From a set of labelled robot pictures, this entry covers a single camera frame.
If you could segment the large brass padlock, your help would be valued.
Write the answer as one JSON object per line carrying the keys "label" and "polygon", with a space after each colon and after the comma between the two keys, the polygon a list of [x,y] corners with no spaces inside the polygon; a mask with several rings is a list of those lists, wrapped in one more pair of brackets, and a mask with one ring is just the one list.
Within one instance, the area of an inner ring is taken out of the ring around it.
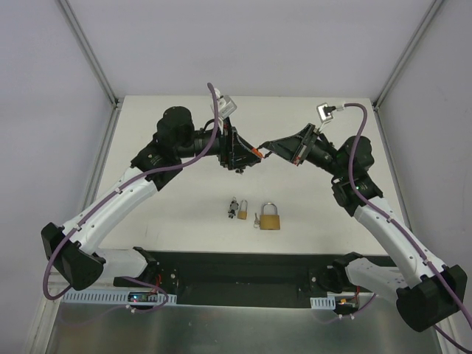
{"label": "large brass padlock", "polygon": [[260,229],[266,231],[281,230],[280,215],[276,204],[267,202],[261,206]]}

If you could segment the orange padlock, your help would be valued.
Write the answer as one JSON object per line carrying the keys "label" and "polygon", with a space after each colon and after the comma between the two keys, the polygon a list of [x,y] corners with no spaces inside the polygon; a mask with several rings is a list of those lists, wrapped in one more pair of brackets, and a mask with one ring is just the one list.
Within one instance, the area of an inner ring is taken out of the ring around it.
{"label": "orange padlock", "polygon": [[262,153],[258,148],[253,147],[251,152],[259,159],[264,160],[267,159],[273,152],[269,151],[267,153]]}

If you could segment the small brass padlock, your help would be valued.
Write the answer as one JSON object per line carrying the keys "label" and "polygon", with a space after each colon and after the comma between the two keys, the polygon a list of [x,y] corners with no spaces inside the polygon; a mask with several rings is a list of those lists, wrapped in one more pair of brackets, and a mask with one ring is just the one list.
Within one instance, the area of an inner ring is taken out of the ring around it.
{"label": "small brass padlock", "polygon": [[239,209],[237,211],[237,218],[239,220],[246,220],[247,219],[247,215],[248,215],[248,201],[243,199],[240,203],[239,203]]}

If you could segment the key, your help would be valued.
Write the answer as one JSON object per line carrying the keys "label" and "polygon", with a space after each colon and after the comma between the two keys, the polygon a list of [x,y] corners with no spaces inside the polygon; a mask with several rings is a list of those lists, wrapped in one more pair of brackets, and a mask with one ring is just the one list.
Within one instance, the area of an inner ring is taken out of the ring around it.
{"label": "key", "polygon": [[260,219],[258,218],[257,213],[254,214],[254,228],[258,229],[260,227]]}

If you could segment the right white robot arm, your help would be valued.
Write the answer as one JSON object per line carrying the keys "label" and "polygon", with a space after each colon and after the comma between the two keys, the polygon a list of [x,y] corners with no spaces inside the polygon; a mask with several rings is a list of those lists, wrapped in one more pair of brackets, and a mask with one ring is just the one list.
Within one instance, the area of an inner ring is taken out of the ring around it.
{"label": "right white robot arm", "polygon": [[380,267],[351,252],[327,270],[323,277],[326,288],[337,293],[355,285],[367,288],[390,301],[417,332],[457,312],[471,317],[463,304],[467,274],[429,251],[398,219],[369,177],[374,159],[368,138],[357,133],[336,149],[309,124],[295,135],[261,146],[294,165],[310,162],[331,174],[338,205],[372,234],[396,266],[395,270]]}

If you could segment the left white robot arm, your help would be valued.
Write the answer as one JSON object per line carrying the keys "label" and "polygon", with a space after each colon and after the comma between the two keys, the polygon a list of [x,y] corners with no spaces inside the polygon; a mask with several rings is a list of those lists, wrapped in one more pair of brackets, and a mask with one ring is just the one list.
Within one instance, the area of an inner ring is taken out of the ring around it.
{"label": "left white robot arm", "polygon": [[119,181],[87,209],[61,226],[48,223],[41,239],[49,266],[69,287],[81,291],[99,278],[130,277],[147,287],[156,278],[156,261],[139,248],[100,249],[108,233],[143,201],[161,191],[182,170],[183,159],[204,153],[217,156],[227,170],[242,173],[262,161],[262,154],[239,136],[229,118],[215,129],[195,129],[189,109],[173,106],[156,124],[151,141],[131,160]]}

